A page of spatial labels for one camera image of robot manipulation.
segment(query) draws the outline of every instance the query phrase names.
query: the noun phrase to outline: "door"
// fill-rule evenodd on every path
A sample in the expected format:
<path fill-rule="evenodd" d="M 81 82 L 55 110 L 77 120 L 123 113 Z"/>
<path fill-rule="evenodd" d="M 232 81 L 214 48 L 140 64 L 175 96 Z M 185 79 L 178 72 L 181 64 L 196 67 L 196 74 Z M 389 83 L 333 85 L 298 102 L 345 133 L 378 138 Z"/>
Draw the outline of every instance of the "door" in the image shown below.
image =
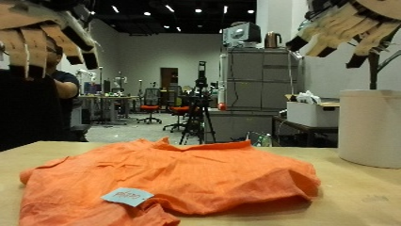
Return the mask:
<path fill-rule="evenodd" d="M 167 88 L 178 84 L 178 68 L 160 68 L 160 105 L 167 107 Z"/>

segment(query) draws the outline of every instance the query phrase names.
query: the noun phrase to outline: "floor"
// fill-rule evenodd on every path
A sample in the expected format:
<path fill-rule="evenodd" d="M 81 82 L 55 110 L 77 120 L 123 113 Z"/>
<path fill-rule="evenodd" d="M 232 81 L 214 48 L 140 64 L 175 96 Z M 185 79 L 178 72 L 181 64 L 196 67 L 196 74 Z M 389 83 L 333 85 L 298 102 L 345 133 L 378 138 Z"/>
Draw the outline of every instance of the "floor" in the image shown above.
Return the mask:
<path fill-rule="evenodd" d="M 175 130 L 173 133 L 171 133 L 171 127 L 163 131 L 165 125 L 176 123 L 177 116 L 172 116 L 169 113 L 156 113 L 153 117 L 161 119 L 161 124 L 155 121 L 151 124 L 143 121 L 137 123 L 137 119 L 148 116 L 149 114 L 144 113 L 131 114 L 128 119 L 119 120 L 119 122 L 127 123 L 125 125 L 93 124 L 87 134 L 88 141 L 116 143 L 139 138 L 157 141 L 163 137 L 168 137 L 171 144 L 180 144 L 184 128 L 181 127 L 178 131 Z M 200 140 L 197 137 L 185 134 L 181 144 L 200 144 Z"/>

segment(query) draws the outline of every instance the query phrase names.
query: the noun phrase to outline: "red chair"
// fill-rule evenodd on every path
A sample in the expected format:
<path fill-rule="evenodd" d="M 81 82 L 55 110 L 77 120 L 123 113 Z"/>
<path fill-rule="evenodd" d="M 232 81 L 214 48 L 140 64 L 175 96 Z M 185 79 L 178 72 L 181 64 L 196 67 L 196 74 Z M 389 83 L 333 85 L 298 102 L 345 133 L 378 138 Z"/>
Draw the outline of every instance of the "red chair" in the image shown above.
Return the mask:
<path fill-rule="evenodd" d="M 153 112 L 160 110 L 159 103 L 160 103 L 160 89 L 159 88 L 148 88 L 145 90 L 145 95 L 144 95 L 144 105 L 140 106 L 140 110 L 148 112 L 149 117 L 145 119 L 137 120 L 137 123 L 140 121 L 145 121 L 147 124 L 151 124 L 152 121 L 156 121 L 161 124 L 161 120 L 152 116 Z"/>
<path fill-rule="evenodd" d="M 184 117 L 189 113 L 189 104 L 184 100 L 181 96 L 181 87 L 171 86 L 168 88 L 169 93 L 169 110 L 172 111 L 172 115 L 177 116 L 177 122 L 163 127 L 163 131 L 167 127 L 172 127 L 171 133 L 175 132 L 175 129 L 180 129 L 180 127 L 185 127 L 185 123 L 180 122 L 180 117 Z"/>

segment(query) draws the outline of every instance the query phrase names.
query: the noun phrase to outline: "gray cabinet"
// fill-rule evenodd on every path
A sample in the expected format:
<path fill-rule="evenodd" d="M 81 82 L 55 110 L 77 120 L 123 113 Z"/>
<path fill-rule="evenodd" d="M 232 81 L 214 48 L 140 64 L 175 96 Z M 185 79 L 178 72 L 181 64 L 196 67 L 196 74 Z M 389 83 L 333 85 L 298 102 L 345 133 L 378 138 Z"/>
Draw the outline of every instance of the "gray cabinet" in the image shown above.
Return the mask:
<path fill-rule="evenodd" d="M 304 90 L 300 62 L 285 49 L 228 49 L 228 110 L 285 109 L 285 95 Z"/>
<path fill-rule="evenodd" d="M 210 111 L 216 141 L 228 142 L 246 132 L 270 134 L 272 116 L 286 109 L 285 95 L 304 91 L 300 61 L 285 49 L 228 49 L 221 62 L 226 111 Z M 205 122 L 205 143 L 212 143 Z"/>

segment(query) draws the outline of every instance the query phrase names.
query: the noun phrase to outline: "electric kettle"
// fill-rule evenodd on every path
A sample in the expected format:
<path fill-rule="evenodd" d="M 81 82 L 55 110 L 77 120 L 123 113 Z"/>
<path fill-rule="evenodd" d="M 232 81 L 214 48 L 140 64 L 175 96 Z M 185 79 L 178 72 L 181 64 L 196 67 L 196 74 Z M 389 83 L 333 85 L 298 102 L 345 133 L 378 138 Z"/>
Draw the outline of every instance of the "electric kettle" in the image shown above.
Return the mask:
<path fill-rule="evenodd" d="M 281 34 L 274 33 L 273 31 L 266 32 L 264 37 L 264 48 L 277 48 L 278 43 L 282 42 Z"/>

